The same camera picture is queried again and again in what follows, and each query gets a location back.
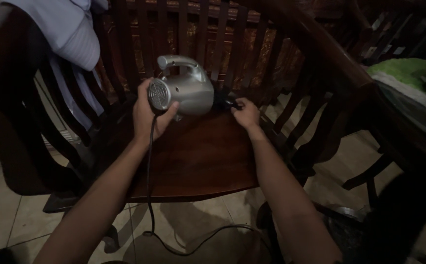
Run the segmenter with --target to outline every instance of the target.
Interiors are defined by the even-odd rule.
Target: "metal object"
[[[214,89],[205,70],[196,61],[180,55],[166,55],[157,58],[160,69],[186,66],[182,75],[156,78],[148,88],[151,105],[158,110],[167,110],[173,102],[179,105],[179,114],[203,115],[213,105]]]

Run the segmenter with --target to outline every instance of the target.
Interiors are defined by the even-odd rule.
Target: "hand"
[[[236,121],[246,130],[259,127],[258,118],[260,117],[260,112],[257,106],[246,98],[238,98],[236,102],[242,107],[242,110],[237,110],[234,107],[231,108],[231,113],[233,113]]]
[[[153,78],[146,79],[138,86],[138,100],[133,106],[133,125],[135,127],[135,138],[136,142],[145,144],[146,146],[150,142],[151,125],[154,117],[154,113],[151,111],[151,106],[148,102],[148,86]],[[179,102],[174,102],[162,116],[157,117],[156,125],[154,127],[153,140],[159,138],[166,127],[174,118],[177,109],[179,108]]]

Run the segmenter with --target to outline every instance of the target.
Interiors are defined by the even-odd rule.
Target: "white cloth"
[[[107,0],[0,0],[0,3],[10,3],[24,10],[35,21],[47,39],[53,53],[49,61],[58,86],[69,110],[86,129],[91,121],[76,105],[69,93],[66,82],[58,65],[60,56],[73,63],[73,73],[82,94],[89,105],[100,115],[104,110],[90,91],[83,70],[93,71],[100,56],[99,40],[92,28],[92,9],[101,13],[108,9]],[[100,87],[97,74],[94,74]]]

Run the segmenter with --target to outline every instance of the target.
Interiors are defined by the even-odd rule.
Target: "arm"
[[[128,187],[149,145],[154,117],[146,92],[150,81],[148,79],[138,87],[139,99],[133,107],[134,139],[62,219],[35,258],[34,264],[87,263],[120,213]],[[157,118],[153,139],[162,135],[178,106],[175,102],[165,114]]]
[[[259,111],[245,98],[243,110],[231,111],[249,134],[257,164],[257,178],[294,263],[333,264],[342,254],[327,232],[306,192],[288,170],[258,125]]]

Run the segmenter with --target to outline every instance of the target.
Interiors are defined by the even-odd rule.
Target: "right hand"
[[[236,121],[246,130],[259,127],[258,119],[260,111],[258,111],[257,106],[247,98],[238,98],[236,102],[242,107],[242,110],[237,110],[234,107],[231,108],[231,113],[233,113]]]

